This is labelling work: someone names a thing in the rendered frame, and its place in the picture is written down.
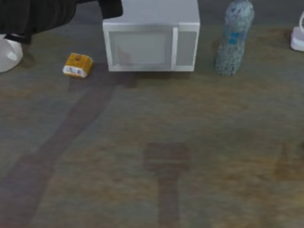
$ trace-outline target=white base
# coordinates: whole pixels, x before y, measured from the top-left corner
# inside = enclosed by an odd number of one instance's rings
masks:
[[[304,51],[304,34],[299,27],[294,27],[291,34],[290,47],[296,51]]]

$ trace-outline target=yellow box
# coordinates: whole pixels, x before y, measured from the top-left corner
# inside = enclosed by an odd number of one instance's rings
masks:
[[[85,78],[88,76],[92,65],[93,60],[90,56],[72,53],[63,68],[63,73],[72,77]]]

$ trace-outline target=plastic bottle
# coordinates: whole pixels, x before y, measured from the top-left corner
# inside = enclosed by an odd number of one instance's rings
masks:
[[[234,0],[228,6],[224,33],[215,61],[215,70],[220,75],[231,76],[238,71],[254,16],[253,5],[249,0]]]
[[[0,35],[0,73],[14,68],[23,57],[21,44],[4,37]]]

